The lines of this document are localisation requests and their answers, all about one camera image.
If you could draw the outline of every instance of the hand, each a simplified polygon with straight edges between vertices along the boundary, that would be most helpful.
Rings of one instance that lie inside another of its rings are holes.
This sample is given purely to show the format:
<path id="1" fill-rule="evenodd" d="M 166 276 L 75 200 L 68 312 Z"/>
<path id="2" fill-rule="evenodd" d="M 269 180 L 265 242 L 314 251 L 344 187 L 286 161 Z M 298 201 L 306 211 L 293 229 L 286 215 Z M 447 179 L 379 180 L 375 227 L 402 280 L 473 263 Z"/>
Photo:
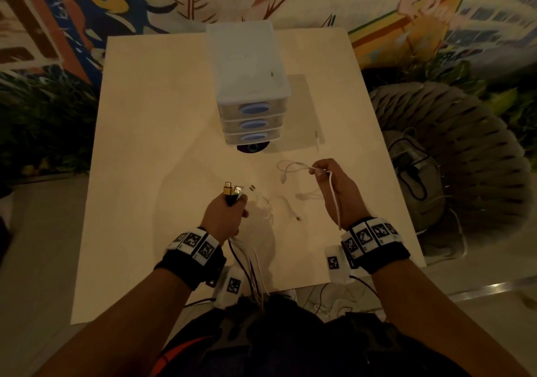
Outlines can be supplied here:
<path id="1" fill-rule="evenodd" d="M 361 218 L 370 216 L 362 199 L 362 195 L 358 190 L 358 186 L 345 172 L 343 172 L 336 161 L 333 159 L 319 160 L 315 162 L 312 167 L 314 167 L 315 170 L 310 169 L 309 173 L 311 175 L 315 174 L 315 179 L 317 179 L 317 183 L 319 184 L 319 188 L 324 197 L 326 211 L 336 224 L 336 207 L 334 205 L 332 191 L 330 190 L 329 176 L 325 170 L 332 172 L 332 185 L 334 193 L 336 194 L 336 200 L 338 201 L 341 227 L 348 230 L 351 225 Z"/>
<path id="2" fill-rule="evenodd" d="M 249 216 L 248 211 L 244 209 L 247 201 L 248 196 L 241 195 L 233 206 L 228 206 L 225 195 L 223 193 L 218 195 L 207 206 L 200 226 L 223 245 L 228 238 L 238 234 L 241 218 Z"/>

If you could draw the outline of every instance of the plastic drawer organizer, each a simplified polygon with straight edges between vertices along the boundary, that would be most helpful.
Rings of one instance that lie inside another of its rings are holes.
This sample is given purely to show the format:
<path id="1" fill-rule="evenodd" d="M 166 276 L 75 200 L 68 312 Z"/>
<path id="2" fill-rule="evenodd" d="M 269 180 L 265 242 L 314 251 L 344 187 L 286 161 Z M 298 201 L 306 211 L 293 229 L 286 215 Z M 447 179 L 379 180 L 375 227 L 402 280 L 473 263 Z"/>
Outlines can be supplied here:
<path id="1" fill-rule="evenodd" d="M 207 40 L 225 142 L 277 140 L 291 87 L 270 21 L 209 24 Z"/>

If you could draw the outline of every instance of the round chair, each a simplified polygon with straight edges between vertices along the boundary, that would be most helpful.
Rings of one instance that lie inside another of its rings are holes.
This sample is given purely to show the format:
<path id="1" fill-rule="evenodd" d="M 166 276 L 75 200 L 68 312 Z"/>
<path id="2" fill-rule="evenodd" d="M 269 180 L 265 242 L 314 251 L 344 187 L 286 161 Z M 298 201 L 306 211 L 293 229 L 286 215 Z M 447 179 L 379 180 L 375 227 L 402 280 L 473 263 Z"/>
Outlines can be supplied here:
<path id="1" fill-rule="evenodd" d="M 521 227 L 532 202 L 530 164 L 506 124 L 477 97 L 434 82 L 391 84 L 369 95 L 380 128 L 413 127 L 439 165 L 446 209 L 419 236 L 426 256 L 457 257 Z"/>

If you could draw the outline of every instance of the drawer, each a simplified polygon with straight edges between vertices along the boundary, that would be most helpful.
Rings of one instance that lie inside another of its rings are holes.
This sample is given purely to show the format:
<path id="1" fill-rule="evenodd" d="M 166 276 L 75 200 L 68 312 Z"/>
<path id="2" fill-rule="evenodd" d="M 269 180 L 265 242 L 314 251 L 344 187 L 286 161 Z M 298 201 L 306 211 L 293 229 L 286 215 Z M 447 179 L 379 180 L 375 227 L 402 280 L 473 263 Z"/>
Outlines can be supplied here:
<path id="1" fill-rule="evenodd" d="M 236 120 L 226 122 L 221 120 L 222 129 L 227 134 L 249 133 L 259 130 L 277 129 L 284 123 L 284 115 L 257 118 L 252 120 Z"/>
<path id="2" fill-rule="evenodd" d="M 265 131 L 255 131 L 251 133 L 227 134 L 224 133 L 227 145 L 244 145 L 264 143 L 274 141 L 280 137 L 280 127 L 277 129 L 267 129 Z"/>
<path id="3" fill-rule="evenodd" d="M 248 104 L 219 104 L 218 110 L 221 119 L 225 122 L 260 119 L 285 114 L 287 111 L 286 102 L 287 99 L 277 99 Z"/>

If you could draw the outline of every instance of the wristband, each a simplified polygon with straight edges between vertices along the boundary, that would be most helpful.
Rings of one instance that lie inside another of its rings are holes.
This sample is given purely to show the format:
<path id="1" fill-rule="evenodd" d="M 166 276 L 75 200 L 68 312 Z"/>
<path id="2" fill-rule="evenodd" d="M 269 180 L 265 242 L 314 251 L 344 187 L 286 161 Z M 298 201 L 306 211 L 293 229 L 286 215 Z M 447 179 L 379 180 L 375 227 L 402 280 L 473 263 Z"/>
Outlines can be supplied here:
<path id="1" fill-rule="evenodd" d="M 341 236 L 341 245 L 352 269 L 362 267 L 369 274 L 410 253 L 394 227 L 381 218 L 363 218 Z"/>
<path id="2" fill-rule="evenodd" d="M 173 272 L 194 291 L 200 283 L 217 279 L 225 262 L 218 240 L 197 228 L 180 234 L 167 247 L 155 270 L 164 268 Z"/>

